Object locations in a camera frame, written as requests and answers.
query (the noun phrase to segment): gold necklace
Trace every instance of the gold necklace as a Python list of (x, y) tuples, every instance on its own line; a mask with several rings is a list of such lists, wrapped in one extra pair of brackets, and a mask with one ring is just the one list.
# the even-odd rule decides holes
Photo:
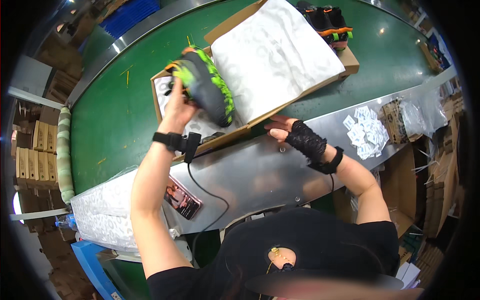
[[(280, 255), (280, 249), (279, 249), (279, 248), (273, 247), (270, 251), (273, 252), (273, 253), (275, 253), (275, 257), (277, 257), (277, 256), (282, 257), (282, 256)], [(286, 258), (285, 256), (283, 257), (283, 259), (287, 260), (291, 265), (293, 265), (293, 263), (292, 263), (292, 261), (291, 261), (290, 259)], [(272, 261), (270, 262), (270, 264), (268, 265), (267, 273), (265, 273), (265, 274), (268, 274), (268, 272), (270, 271), (270, 267), (272, 266), (272, 264), (273, 264), (273, 260), (272, 260)], [(258, 300), (261, 300), (261, 298), (262, 298), (262, 294), (259, 294), (259, 295), (258, 295)]]

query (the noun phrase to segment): blue plastic bin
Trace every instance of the blue plastic bin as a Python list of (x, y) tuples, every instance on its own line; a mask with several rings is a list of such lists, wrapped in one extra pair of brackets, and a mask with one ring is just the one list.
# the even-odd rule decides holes
[(118, 39), (141, 20), (158, 11), (155, 0), (129, 0), (108, 16), (100, 26), (108, 34)]

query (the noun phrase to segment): wrist strap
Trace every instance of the wrist strap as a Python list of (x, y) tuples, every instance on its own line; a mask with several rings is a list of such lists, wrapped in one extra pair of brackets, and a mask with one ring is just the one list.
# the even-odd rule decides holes
[(200, 144), (202, 136), (199, 133), (190, 132), (188, 138), (186, 135), (180, 135), (178, 133), (169, 132), (167, 134), (155, 132), (153, 135), (153, 141), (165, 144), (169, 151), (175, 152), (176, 150), (185, 153), (186, 163), (191, 163), (197, 147)]
[(343, 149), (340, 147), (335, 147), (336, 154), (331, 162), (322, 164), (322, 163), (311, 163), (308, 166), (314, 170), (317, 170), (324, 174), (333, 174), (336, 173), (336, 167), (340, 164), (343, 158)]
[(185, 147), (187, 145), (187, 136), (181, 136), (178, 133), (169, 132), (167, 134), (155, 132), (153, 135), (154, 142), (159, 142), (165, 144), (169, 151), (181, 151), (185, 152)]

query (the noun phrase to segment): phone screen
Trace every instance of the phone screen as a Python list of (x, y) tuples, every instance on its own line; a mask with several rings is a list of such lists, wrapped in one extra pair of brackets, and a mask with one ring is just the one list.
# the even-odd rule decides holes
[(168, 178), (167, 188), (163, 199), (187, 220), (191, 220), (202, 206), (202, 203), (189, 195), (185, 189)]

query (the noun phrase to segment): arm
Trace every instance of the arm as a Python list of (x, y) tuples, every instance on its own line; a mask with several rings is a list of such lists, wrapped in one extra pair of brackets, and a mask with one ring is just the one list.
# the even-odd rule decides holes
[[(297, 119), (286, 116), (274, 115), (273, 123), (265, 125), (269, 130), (268, 135), (275, 137), (279, 142), (285, 141), (291, 132), (292, 124)], [(336, 154), (336, 149), (326, 146), (324, 162), (330, 162)], [(342, 161), (336, 169), (336, 176), (345, 186), (359, 198), (359, 212), (357, 224), (391, 221), (387, 205), (382, 195), (382, 190), (375, 177), (358, 161), (343, 154)]]
[[(158, 132), (182, 134), (195, 113), (195, 107), (184, 103), (181, 86), (177, 79)], [(175, 267), (192, 267), (159, 216), (173, 157), (164, 144), (152, 143), (133, 181), (130, 218), (146, 278)]]

